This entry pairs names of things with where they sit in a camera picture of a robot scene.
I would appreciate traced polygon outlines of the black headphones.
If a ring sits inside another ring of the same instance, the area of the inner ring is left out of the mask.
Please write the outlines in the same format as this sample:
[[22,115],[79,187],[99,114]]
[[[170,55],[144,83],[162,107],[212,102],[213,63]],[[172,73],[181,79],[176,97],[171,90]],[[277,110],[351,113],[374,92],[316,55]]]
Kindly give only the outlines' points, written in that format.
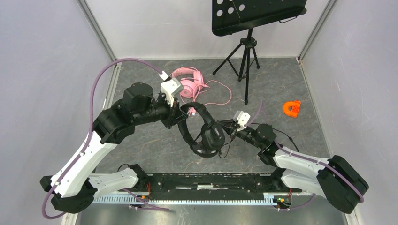
[[200,134],[198,135],[198,137],[201,137],[201,141],[198,142],[197,138],[192,137],[188,130],[186,120],[182,120],[178,123],[180,134],[193,153],[202,158],[212,158],[219,154],[220,149],[225,143],[225,135],[222,126],[216,122],[203,104],[189,102],[181,106],[181,111],[187,113],[190,108],[194,108],[204,121]]

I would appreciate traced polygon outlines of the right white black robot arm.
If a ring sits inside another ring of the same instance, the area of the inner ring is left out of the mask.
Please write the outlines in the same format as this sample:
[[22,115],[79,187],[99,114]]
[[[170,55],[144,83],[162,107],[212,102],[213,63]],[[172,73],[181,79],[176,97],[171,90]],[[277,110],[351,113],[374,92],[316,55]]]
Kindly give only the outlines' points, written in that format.
[[325,198],[346,214],[364,202],[369,185],[342,156],[314,157],[293,151],[276,140],[275,129],[269,124],[243,128],[232,119],[218,123],[232,138],[240,138],[258,148],[260,160],[276,168],[271,178],[274,190],[296,188],[308,191]]

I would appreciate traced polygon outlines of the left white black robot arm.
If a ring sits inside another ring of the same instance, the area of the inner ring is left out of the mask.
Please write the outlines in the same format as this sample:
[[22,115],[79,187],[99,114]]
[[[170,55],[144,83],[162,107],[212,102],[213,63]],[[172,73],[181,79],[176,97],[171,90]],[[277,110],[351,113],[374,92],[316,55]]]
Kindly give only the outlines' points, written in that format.
[[57,174],[40,180],[48,193],[46,200],[62,213],[79,213],[96,198],[114,191],[147,191],[148,175],[137,164],[99,177],[91,173],[110,151],[135,132],[136,126],[161,121],[171,128],[186,118],[176,98],[182,90],[176,79],[161,83],[157,99],[146,83],[134,83],[127,88],[121,99],[94,120],[86,140],[69,162]]

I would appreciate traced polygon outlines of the pink headphones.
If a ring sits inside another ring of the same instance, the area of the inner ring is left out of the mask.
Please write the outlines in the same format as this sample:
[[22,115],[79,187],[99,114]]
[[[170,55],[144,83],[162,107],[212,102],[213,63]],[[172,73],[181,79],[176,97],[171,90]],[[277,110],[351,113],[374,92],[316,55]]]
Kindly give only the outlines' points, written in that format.
[[194,67],[181,67],[171,73],[173,78],[182,75],[191,75],[191,77],[181,78],[180,83],[183,90],[180,95],[185,98],[192,98],[198,90],[201,90],[204,84],[202,73]]

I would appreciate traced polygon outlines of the orange plastic block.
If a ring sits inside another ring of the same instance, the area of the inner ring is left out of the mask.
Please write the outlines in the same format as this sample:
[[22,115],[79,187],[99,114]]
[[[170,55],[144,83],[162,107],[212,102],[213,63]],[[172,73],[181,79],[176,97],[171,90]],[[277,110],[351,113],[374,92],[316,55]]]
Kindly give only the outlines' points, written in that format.
[[286,116],[296,118],[298,116],[300,106],[300,101],[288,101],[282,106],[282,111]]

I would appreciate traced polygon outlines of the black music stand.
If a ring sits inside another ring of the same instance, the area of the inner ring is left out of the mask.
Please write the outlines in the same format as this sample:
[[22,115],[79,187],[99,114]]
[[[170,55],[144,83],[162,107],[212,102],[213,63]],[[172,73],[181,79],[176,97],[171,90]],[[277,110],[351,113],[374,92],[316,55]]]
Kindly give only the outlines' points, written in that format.
[[259,69],[259,60],[255,47],[257,40],[253,37],[256,27],[270,23],[286,23],[307,12],[306,0],[214,0],[212,1],[212,33],[218,37],[232,35],[246,30],[247,35],[241,38],[235,49],[213,71],[215,75],[231,57],[244,47],[240,69],[232,70],[240,82],[245,80],[244,104],[248,104],[250,67],[255,63]]

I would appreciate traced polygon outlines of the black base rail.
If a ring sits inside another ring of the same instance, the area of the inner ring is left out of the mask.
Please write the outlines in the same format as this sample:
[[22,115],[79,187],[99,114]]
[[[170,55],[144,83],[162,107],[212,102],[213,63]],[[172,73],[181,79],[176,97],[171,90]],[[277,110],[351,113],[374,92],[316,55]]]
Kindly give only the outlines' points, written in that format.
[[150,200],[262,200],[264,193],[301,192],[270,173],[152,173],[128,189]]

